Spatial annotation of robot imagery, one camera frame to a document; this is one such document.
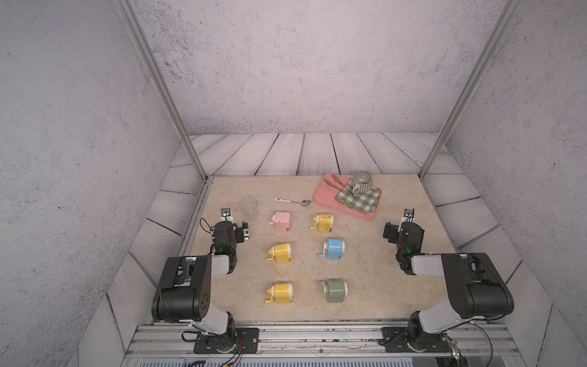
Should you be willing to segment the pink pencil sharpener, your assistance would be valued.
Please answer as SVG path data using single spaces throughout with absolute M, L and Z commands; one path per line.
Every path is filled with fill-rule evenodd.
M 291 227 L 291 215 L 289 212 L 276 212 L 269 224 L 278 232 L 287 232 Z

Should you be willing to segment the blue pencil sharpener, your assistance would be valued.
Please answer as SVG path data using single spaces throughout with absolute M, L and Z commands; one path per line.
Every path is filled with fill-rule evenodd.
M 318 254 L 321 258 L 339 260 L 345 252 L 345 242 L 341 239 L 328 239 L 323 244 L 323 250 Z

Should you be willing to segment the yellow sharpener front row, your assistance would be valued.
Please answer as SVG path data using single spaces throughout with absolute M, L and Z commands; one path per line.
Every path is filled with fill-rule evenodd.
M 290 304 L 294 300 L 292 283 L 274 283 L 267 289 L 266 304 Z

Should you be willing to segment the yellow sharpener back row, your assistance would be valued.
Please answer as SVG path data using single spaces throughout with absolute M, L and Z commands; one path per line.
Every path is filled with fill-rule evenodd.
M 318 214 L 313 217 L 313 226 L 310 229 L 316 229 L 318 232 L 330 233 L 333 231 L 334 216 L 330 214 Z

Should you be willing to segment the green pencil sharpener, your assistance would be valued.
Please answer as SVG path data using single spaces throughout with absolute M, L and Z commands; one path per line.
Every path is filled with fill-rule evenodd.
M 340 279 L 318 281 L 317 284 L 324 293 L 327 303 L 342 303 L 349 293 L 348 284 Z

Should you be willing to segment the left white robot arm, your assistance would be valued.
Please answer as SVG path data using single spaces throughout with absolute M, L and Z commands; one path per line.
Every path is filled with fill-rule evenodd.
M 212 280 L 234 272 L 237 246 L 249 239 L 249 224 L 223 220 L 209 232 L 212 245 L 208 254 L 166 260 L 151 316 L 155 321 L 188 324 L 203 348 L 230 353 L 238 348 L 235 321 L 231 313 L 213 304 Z

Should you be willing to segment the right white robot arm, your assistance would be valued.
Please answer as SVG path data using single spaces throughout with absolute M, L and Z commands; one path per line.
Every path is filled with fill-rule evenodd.
M 515 308 L 505 282 L 485 253 L 421 251 L 425 231 L 417 223 L 386 223 L 383 238 L 396 245 L 400 269 L 411 276 L 442 278 L 447 298 L 410 316 L 401 338 L 417 353 L 441 343 L 446 332 L 473 320 L 501 319 Z

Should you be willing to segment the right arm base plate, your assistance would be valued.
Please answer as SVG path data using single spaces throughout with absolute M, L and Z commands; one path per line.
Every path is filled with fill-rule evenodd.
M 379 345 L 386 353 L 450 353 L 446 338 L 440 334 L 431 335 L 411 332 L 407 328 L 383 327 Z

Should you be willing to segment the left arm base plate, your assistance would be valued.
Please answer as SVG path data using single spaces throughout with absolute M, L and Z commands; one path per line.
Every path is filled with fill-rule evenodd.
M 258 352 L 259 329 L 237 327 L 223 335 L 197 335 L 195 354 L 256 354 Z

